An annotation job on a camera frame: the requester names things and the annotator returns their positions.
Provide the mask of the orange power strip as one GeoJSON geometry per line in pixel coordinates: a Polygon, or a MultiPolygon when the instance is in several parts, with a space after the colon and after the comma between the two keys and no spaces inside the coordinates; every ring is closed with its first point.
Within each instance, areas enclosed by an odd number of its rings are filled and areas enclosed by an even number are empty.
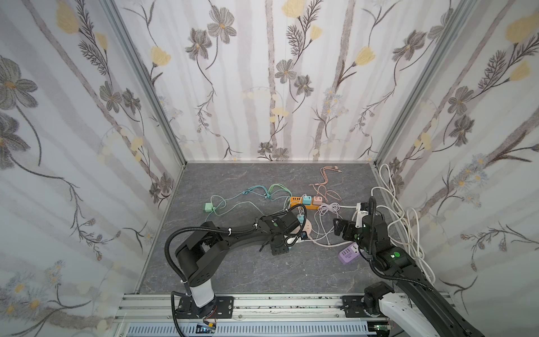
{"type": "Polygon", "coordinates": [[[302,197],[291,197],[289,201],[289,206],[296,206],[297,204],[302,204],[306,209],[317,210],[323,203],[322,197],[311,197],[311,196],[302,196],[302,197]]]}

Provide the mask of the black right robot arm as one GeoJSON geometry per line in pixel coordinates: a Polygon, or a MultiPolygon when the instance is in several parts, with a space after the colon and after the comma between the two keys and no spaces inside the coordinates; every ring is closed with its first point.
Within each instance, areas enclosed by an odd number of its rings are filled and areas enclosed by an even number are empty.
{"type": "Polygon", "coordinates": [[[427,280],[418,263],[391,243],[381,215],[368,214],[362,225],[334,219],[334,233],[364,251],[369,267],[379,278],[393,281],[415,305],[410,309],[384,282],[364,290],[362,307],[372,316],[384,315],[409,336],[483,336],[427,280]]]}

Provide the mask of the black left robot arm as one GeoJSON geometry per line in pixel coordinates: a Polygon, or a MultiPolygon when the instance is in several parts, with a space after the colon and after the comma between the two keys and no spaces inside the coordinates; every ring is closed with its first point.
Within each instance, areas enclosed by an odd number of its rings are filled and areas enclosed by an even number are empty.
{"type": "Polygon", "coordinates": [[[226,255],[235,249],[258,245],[269,247],[274,256],[287,254],[290,248],[307,237],[307,219],[299,219],[293,206],[261,216],[252,224],[218,227],[206,221],[199,227],[184,227],[170,234],[164,244],[166,262],[185,285],[187,297],[197,310],[205,312],[216,305],[211,279],[226,255]]]}

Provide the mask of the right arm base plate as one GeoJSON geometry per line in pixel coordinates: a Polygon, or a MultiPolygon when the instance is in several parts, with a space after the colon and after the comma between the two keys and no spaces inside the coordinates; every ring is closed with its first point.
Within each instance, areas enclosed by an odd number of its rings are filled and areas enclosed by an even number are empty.
{"type": "Polygon", "coordinates": [[[385,317],[385,313],[389,313],[390,306],[396,305],[396,298],[391,298],[392,293],[386,294],[383,297],[375,297],[374,295],[355,295],[343,296],[341,310],[344,311],[347,318],[378,318],[385,317]]]}

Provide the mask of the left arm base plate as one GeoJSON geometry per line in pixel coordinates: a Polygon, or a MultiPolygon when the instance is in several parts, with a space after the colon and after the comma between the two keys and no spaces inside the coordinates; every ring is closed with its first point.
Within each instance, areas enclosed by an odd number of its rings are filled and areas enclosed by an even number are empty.
{"type": "Polygon", "coordinates": [[[181,296],[174,307],[174,314],[179,319],[231,319],[234,310],[233,296],[216,296],[205,306],[197,307],[190,296],[181,296]]]}

